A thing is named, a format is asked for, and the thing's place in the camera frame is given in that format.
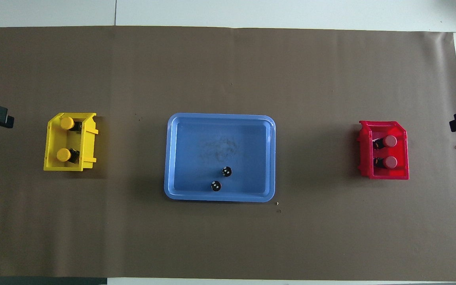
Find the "blue plastic tray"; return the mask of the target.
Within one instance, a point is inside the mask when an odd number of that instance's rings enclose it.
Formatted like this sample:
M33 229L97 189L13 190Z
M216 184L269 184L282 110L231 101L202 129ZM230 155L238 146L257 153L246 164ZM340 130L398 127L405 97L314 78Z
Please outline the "blue plastic tray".
M276 192L276 137L269 116L178 112L167 123L163 190L175 200L268 202Z

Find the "red push button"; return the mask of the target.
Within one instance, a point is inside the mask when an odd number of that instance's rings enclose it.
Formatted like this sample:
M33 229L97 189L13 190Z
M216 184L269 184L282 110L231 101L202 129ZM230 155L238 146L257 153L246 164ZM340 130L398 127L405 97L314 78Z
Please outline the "red push button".
M386 135L385 137L375 139L372 144L375 150L382 148L393 148L397 145L398 139L394 135Z
M395 169L398 165L398 160L394 156L376 157L373 159L373 166L381 169Z

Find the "red plastic storage bin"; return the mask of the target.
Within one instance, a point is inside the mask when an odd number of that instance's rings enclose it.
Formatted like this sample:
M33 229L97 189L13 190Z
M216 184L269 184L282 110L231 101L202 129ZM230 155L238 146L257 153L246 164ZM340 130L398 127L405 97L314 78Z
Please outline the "red plastic storage bin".
M362 176L373 180L408 180L409 155L407 131L397 121L359 121L361 128L357 137L360 151L358 169ZM394 135L398 143L393 148L375 150L372 142L375 139ZM398 160L395 169L381 169L374 167L376 157L394 156Z

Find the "brown paper table mat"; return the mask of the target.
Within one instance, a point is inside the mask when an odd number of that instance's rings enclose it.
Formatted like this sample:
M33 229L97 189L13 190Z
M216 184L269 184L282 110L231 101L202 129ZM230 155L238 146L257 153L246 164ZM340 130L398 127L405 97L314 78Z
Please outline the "brown paper table mat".
M456 281L453 34L0 28L0 105L0 276ZM92 169L44 170L60 112L97 114ZM167 197L177 112L271 117L273 199ZM361 120L408 180L361 175Z

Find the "yellow push button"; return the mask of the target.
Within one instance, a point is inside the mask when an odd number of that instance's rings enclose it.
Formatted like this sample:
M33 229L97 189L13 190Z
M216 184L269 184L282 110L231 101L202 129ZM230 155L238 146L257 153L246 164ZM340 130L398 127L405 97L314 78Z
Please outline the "yellow push button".
M81 132L82 122L75 121L72 117L64 116L60 120L60 127L66 131Z
M74 148L60 148L56 153L56 159L60 162L78 163L80 152Z

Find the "yellow plastic storage bin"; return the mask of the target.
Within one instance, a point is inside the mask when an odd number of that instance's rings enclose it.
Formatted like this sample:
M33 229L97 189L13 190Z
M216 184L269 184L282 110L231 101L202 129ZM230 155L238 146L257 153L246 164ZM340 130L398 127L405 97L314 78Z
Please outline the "yellow plastic storage bin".
M95 139L99 131L96 127L95 112L60 112L47 123L46 146L44 154L45 171L83 171L92 169L97 162L94 156ZM82 122L82 131L66 131L60 127L64 116ZM60 162L56 153L60 148L74 148L80 152L78 163Z

